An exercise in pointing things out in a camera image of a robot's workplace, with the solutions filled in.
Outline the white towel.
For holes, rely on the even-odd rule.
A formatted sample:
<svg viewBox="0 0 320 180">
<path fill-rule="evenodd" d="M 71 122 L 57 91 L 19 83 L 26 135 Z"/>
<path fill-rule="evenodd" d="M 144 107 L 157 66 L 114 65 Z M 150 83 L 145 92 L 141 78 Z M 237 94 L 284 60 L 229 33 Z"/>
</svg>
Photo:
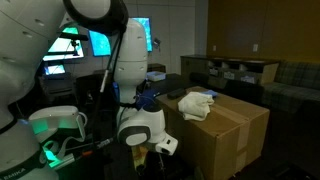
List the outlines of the white towel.
<svg viewBox="0 0 320 180">
<path fill-rule="evenodd" d="M 185 120 L 203 121 L 210 113 L 210 105 L 213 103 L 211 95 L 190 92 L 178 102 L 178 110 Z"/>
</svg>

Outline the large cardboard box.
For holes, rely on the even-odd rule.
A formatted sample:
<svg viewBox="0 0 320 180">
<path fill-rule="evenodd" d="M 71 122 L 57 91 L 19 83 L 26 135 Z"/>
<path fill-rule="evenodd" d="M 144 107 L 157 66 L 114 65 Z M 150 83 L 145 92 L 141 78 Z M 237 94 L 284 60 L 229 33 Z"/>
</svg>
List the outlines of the large cardboard box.
<svg viewBox="0 0 320 180">
<path fill-rule="evenodd" d="M 228 180 L 261 156 L 270 111 L 220 93 L 203 121 L 186 120 L 178 101 L 157 97 L 168 134 L 178 140 L 176 153 L 205 180 Z"/>
</svg>

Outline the white plastic tray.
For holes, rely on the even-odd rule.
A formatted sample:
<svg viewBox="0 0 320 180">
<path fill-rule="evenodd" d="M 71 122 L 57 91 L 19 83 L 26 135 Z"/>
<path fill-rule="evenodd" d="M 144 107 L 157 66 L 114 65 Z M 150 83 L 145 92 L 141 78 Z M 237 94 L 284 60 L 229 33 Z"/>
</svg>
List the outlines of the white plastic tray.
<svg viewBox="0 0 320 180">
<path fill-rule="evenodd" d="M 157 82 L 166 79 L 166 74 L 159 71 L 152 71 L 147 73 L 147 79 L 152 82 Z"/>
</svg>

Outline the blue folded cloth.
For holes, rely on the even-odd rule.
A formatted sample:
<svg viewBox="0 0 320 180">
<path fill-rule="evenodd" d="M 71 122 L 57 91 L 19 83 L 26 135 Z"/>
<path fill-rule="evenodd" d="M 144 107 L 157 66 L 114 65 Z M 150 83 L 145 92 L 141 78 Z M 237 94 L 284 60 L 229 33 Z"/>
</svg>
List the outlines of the blue folded cloth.
<svg viewBox="0 0 320 180">
<path fill-rule="evenodd" d="M 212 97 L 217 97 L 217 95 L 218 95 L 218 93 L 213 90 L 204 91 L 202 93 L 206 94 L 206 95 L 211 95 Z"/>
</svg>

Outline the wooden shelf cabinet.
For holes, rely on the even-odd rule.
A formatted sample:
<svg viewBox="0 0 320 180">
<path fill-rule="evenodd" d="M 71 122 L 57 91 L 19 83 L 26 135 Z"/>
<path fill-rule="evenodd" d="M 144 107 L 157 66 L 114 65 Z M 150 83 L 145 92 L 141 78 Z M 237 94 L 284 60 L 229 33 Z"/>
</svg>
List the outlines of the wooden shelf cabinet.
<svg viewBox="0 0 320 180">
<path fill-rule="evenodd" d="M 181 75 L 208 75 L 208 84 L 224 88 L 228 80 L 264 85 L 274 81 L 280 60 L 228 56 L 183 55 Z"/>
</svg>

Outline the computer monitor right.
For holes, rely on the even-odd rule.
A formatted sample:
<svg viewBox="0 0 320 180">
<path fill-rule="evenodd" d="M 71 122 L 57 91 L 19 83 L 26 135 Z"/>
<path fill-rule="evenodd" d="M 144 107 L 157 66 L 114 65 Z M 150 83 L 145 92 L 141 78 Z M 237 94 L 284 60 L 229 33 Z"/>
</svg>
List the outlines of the computer monitor right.
<svg viewBox="0 0 320 180">
<path fill-rule="evenodd" d="M 143 25 L 146 36 L 147 51 L 151 52 L 153 50 L 151 19 L 149 17 L 134 17 L 134 20 L 138 21 L 140 24 Z M 111 45 L 108 38 L 105 35 L 99 32 L 89 30 L 89 36 L 91 40 L 92 52 L 95 57 L 111 55 Z"/>
</svg>

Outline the computer monitor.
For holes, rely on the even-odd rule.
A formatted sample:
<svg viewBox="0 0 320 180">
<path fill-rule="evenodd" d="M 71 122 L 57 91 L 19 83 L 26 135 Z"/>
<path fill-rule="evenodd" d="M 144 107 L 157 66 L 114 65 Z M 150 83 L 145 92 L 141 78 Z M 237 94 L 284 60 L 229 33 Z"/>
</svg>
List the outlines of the computer monitor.
<svg viewBox="0 0 320 180">
<path fill-rule="evenodd" d="M 149 17 L 134 17 L 134 20 L 138 21 L 140 24 L 143 25 L 146 36 L 147 51 L 151 52 L 153 50 L 151 19 Z M 95 57 L 111 55 L 111 45 L 108 38 L 105 35 L 99 32 L 89 30 L 89 36 L 91 40 L 92 52 Z"/>
<path fill-rule="evenodd" d="M 84 54 L 81 42 L 87 40 L 88 37 L 80 34 L 76 27 L 67 27 L 51 45 L 43 60 L 54 61 L 82 58 Z"/>
</svg>

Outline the computer monitor left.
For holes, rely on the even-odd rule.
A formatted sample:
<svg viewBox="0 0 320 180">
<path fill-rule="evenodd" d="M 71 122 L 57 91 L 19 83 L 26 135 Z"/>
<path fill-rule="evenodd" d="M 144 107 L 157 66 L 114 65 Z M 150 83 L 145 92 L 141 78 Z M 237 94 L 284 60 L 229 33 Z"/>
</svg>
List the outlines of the computer monitor left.
<svg viewBox="0 0 320 180">
<path fill-rule="evenodd" d="M 88 37 L 80 34 L 76 27 L 67 27 L 51 45 L 43 60 L 54 61 L 82 58 L 84 54 L 81 42 L 87 40 Z"/>
</svg>

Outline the white VR headset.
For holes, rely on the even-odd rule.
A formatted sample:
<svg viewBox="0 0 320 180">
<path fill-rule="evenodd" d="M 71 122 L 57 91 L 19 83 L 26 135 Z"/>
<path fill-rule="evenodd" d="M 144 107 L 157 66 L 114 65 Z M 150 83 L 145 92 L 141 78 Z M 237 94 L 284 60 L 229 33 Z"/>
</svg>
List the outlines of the white VR headset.
<svg viewBox="0 0 320 180">
<path fill-rule="evenodd" d="M 86 137 L 84 127 L 87 117 L 75 106 L 52 106 L 40 109 L 29 116 L 33 132 L 40 143 L 52 137 L 58 130 L 78 130 L 80 140 Z"/>
</svg>

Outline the green plaid sofa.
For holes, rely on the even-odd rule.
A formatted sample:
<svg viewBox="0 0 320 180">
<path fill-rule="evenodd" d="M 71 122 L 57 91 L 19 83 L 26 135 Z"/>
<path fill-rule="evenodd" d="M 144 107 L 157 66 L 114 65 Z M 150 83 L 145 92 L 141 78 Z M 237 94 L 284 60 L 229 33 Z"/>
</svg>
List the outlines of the green plaid sofa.
<svg viewBox="0 0 320 180">
<path fill-rule="evenodd" d="M 304 101 L 320 101 L 320 64 L 283 61 L 274 81 L 263 87 L 264 105 L 296 113 Z"/>
</svg>

